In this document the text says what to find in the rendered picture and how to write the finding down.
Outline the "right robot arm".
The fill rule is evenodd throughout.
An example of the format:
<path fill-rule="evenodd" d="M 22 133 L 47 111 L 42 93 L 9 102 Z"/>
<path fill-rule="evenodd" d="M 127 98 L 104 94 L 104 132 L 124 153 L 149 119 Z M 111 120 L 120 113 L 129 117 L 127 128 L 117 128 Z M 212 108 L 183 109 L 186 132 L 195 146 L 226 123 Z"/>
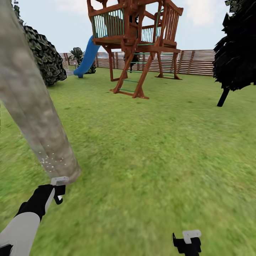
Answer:
<path fill-rule="evenodd" d="M 184 253 L 185 256 L 199 256 L 201 252 L 201 236 L 200 230 L 185 230 L 182 232 L 184 238 L 176 239 L 173 233 L 174 246 L 178 248 L 180 254 Z"/>

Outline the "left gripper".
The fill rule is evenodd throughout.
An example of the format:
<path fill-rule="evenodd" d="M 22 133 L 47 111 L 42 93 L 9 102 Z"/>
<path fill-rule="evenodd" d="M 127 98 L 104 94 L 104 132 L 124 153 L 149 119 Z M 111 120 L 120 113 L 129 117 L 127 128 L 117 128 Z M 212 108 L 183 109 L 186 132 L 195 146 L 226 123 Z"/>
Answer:
<path fill-rule="evenodd" d="M 55 195 L 54 197 L 60 196 L 60 195 L 64 195 L 65 194 L 65 185 L 61 185 L 61 186 L 54 186 L 56 189 Z"/>

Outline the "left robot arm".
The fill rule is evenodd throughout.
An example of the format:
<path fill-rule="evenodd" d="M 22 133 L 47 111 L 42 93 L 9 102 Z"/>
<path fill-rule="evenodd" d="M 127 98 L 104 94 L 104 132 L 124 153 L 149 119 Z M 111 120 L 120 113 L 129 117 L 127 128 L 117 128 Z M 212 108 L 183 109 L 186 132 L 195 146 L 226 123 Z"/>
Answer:
<path fill-rule="evenodd" d="M 0 233 L 0 256 L 29 256 L 39 227 L 54 197 L 65 194 L 69 177 L 52 178 L 50 185 L 40 185 L 28 202 L 23 202 L 17 215 Z"/>

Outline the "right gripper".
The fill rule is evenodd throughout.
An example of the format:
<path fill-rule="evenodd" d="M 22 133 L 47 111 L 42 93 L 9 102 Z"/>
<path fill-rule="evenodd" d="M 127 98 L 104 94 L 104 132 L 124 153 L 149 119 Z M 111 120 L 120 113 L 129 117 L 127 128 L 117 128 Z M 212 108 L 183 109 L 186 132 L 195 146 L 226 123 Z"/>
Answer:
<path fill-rule="evenodd" d="M 184 253 L 185 256 L 187 256 L 187 254 L 190 251 L 195 251 L 197 252 L 197 254 L 199 254 L 199 252 L 201 252 L 201 241 L 199 239 L 199 237 L 196 238 L 191 238 L 191 244 L 186 244 L 184 239 L 176 239 L 175 235 L 173 233 L 173 242 L 174 242 L 174 246 L 178 248 L 178 252 L 180 254 Z"/>

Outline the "pesticide atomizer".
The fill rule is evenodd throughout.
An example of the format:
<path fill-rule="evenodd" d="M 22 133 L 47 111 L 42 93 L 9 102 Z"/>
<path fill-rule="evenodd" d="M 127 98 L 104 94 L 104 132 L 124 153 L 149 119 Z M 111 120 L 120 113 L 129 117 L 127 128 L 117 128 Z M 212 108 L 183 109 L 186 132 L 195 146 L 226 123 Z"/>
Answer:
<path fill-rule="evenodd" d="M 54 197 L 54 199 L 55 199 L 56 204 L 61 204 L 63 202 L 63 198 L 61 195 Z"/>

